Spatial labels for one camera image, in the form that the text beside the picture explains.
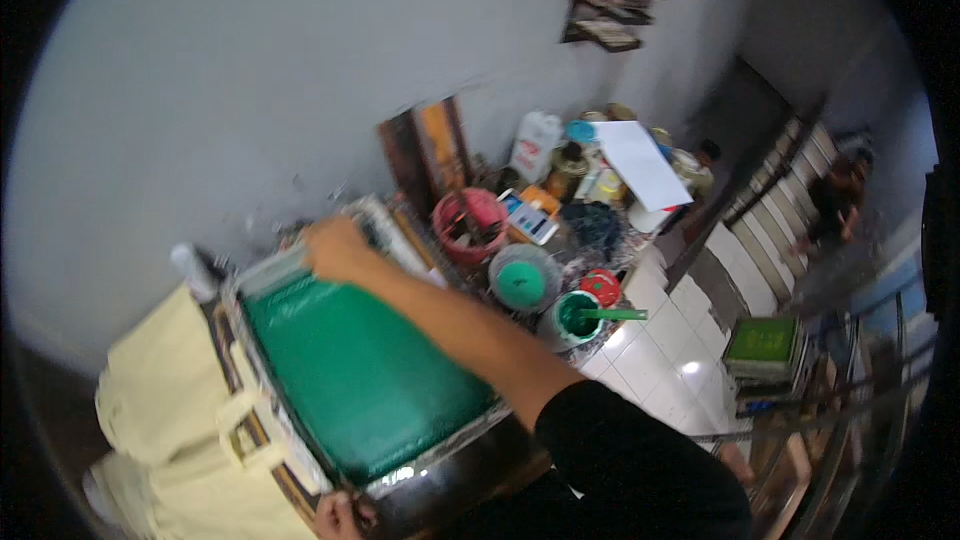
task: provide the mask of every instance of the white paper sheet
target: white paper sheet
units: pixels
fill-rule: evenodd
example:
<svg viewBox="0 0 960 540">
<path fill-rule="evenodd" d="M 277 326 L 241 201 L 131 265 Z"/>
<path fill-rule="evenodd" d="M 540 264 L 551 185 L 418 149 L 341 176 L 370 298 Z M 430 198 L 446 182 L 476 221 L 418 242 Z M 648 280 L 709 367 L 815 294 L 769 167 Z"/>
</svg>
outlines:
<svg viewBox="0 0 960 540">
<path fill-rule="evenodd" d="M 654 138 L 639 123 L 595 121 L 591 125 L 606 161 L 644 209 L 656 211 L 693 202 Z"/>
</svg>

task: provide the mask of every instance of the smartphone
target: smartphone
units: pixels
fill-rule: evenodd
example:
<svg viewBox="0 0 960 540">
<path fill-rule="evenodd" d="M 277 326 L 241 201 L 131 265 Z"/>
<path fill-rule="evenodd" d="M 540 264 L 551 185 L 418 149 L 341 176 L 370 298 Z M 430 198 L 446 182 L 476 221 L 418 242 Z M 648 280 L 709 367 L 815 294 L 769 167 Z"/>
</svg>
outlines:
<svg viewBox="0 0 960 540">
<path fill-rule="evenodd" d="M 556 221 L 546 216 L 545 212 L 523 202 L 515 189 L 510 188 L 503 192 L 497 200 L 507 208 L 507 222 L 534 245 L 545 245 L 560 227 Z"/>
</svg>

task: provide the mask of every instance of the blue lid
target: blue lid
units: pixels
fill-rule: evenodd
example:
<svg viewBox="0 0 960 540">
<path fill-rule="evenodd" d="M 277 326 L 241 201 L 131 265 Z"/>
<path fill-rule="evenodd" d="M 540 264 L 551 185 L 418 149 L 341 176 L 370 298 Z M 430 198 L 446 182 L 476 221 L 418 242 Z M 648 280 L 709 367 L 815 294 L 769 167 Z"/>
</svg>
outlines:
<svg viewBox="0 0 960 540">
<path fill-rule="evenodd" d="M 596 132 L 589 121 L 573 119 L 566 125 L 566 137 L 574 142 L 588 145 L 594 141 Z"/>
</svg>

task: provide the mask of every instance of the green paint can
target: green paint can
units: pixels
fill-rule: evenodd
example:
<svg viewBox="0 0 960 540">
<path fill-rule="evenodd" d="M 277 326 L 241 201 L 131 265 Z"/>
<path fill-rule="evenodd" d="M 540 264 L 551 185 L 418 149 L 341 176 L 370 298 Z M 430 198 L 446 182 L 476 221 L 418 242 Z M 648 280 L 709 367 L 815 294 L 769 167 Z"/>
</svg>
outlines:
<svg viewBox="0 0 960 540">
<path fill-rule="evenodd" d="M 603 321 L 584 319 L 577 315 L 582 309 L 602 309 L 596 296 L 582 290 L 563 294 L 551 305 L 540 319 L 536 333 L 547 342 L 555 353 L 562 353 L 574 346 L 590 342 L 600 333 Z"/>
</svg>

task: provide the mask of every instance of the man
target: man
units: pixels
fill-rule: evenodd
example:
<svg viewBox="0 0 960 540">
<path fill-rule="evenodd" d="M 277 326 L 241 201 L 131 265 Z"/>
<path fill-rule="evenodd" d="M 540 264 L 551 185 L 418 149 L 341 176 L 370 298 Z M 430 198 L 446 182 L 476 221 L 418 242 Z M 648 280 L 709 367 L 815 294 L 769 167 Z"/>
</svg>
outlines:
<svg viewBox="0 0 960 540">
<path fill-rule="evenodd" d="M 734 475 L 690 439 L 471 298 L 406 275 L 347 217 L 308 230 L 308 265 L 410 319 L 438 349 L 489 382 L 549 451 L 558 473 L 455 524 L 455 538 L 748 538 L 750 506 Z M 583 493 L 577 499 L 565 486 Z M 361 540 L 352 497 L 324 497 L 328 540 Z"/>
<path fill-rule="evenodd" d="M 854 238 L 863 208 L 864 184 L 873 166 L 873 153 L 860 148 L 852 159 L 838 156 L 825 176 L 810 183 L 810 202 L 820 216 L 807 234 L 790 247 L 791 255 L 806 254 L 814 245 L 846 244 Z"/>
<path fill-rule="evenodd" d="M 673 226 L 677 225 L 683 218 L 693 215 L 707 204 L 707 197 L 711 195 L 714 189 L 714 172 L 712 167 L 714 163 L 720 160 L 720 146 L 712 139 L 705 139 L 700 148 L 693 153 L 693 158 L 697 160 L 698 169 L 695 171 L 684 171 L 682 175 L 690 180 L 690 198 L 693 202 L 682 205 L 670 219 L 663 225 L 660 234 L 665 236 L 670 233 Z"/>
</svg>

